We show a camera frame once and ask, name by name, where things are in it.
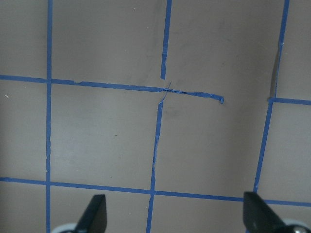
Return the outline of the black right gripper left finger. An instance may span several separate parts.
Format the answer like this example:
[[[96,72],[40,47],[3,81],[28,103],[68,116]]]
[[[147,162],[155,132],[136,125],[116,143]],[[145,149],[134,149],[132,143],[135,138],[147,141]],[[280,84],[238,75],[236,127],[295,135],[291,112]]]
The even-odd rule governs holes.
[[[104,233],[107,228],[105,194],[94,195],[78,221],[76,233]]]

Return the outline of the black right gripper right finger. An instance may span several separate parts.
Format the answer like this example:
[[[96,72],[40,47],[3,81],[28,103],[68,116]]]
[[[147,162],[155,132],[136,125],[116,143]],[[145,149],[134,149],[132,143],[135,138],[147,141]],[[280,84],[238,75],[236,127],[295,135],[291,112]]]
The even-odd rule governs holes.
[[[255,192],[243,194],[243,223],[249,233],[280,233],[287,226]]]

